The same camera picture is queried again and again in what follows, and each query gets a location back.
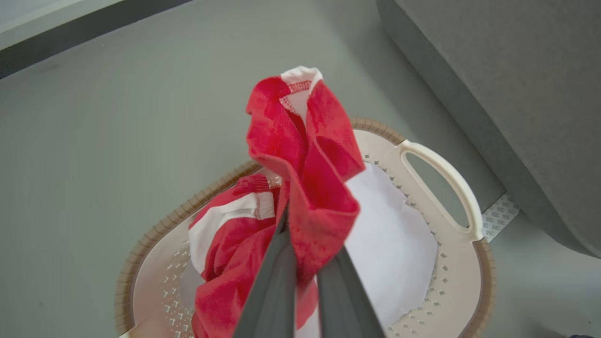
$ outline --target red towel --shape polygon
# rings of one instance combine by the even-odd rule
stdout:
[[[290,199],[290,236],[304,287],[342,248],[359,214],[344,185],[365,169],[359,147],[342,105],[315,68],[259,82],[246,111],[252,116],[249,154],[283,178],[280,205]]]
[[[243,177],[215,197],[190,225],[190,258],[206,281],[196,292],[192,317],[196,337],[226,338],[234,333],[276,228],[278,192],[279,188],[269,189],[263,175]],[[297,328],[316,307],[317,288],[312,283],[297,293]]]
[[[317,305],[313,277],[344,245],[359,213],[344,182],[365,167],[349,119],[317,69],[259,82],[247,112],[249,154],[282,177],[282,188],[277,198],[262,175],[240,179],[190,226],[192,264],[207,281],[197,289],[197,337],[231,337],[288,201],[301,327]]]

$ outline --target gray fabric upholstery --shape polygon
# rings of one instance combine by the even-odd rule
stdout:
[[[377,4],[522,209],[556,241],[601,256],[601,2]]]

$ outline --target brown basket edge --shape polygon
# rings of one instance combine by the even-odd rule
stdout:
[[[473,245],[480,263],[482,288],[476,311],[461,338],[480,338],[490,322],[496,300],[496,265],[490,246],[486,238],[474,242]]]
[[[372,132],[376,135],[384,137],[385,139],[393,143],[395,146],[399,145],[405,140],[405,137],[396,132],[393,128],[383,123],[370,120],[369,118],[351,117],[350,125],[353,127],[353,129]]]
[[[125,263],[123,263],[115,290],[115,330],[119,336],[135,326],[132,307],[133,285],[144,258],[154,245],[183,220],[207,204],[217,194],[233,186],[239,178],[247,176],[260,168],[261,166],[254,160],[249,160],[223,175],[215,183],[185,201],[176,210],[152,227],[138,241],[134,249],[129,253]]]

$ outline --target clothing pile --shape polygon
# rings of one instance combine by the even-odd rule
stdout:
[[[349,119],[321,73],[298,67],[262,80],[247,112],[249,154],[281,181],[270,186],[262,174],[243,177],[190,226],[191,261],[206,281],[196,293],[195,335],[232,336],[286,204],[297,258],[297,337],[318,334],[314,276],[345,243],[383,325],[398,320],[416,297],[421,302],[436,242],[424,230],[419,236],[428,245],[403,245],[403,217],[418,212],[380,168],[366,168]],[[423,251],[429,271],[401,263],[405,250]],[[425,282],[399,286],[407,269]]]

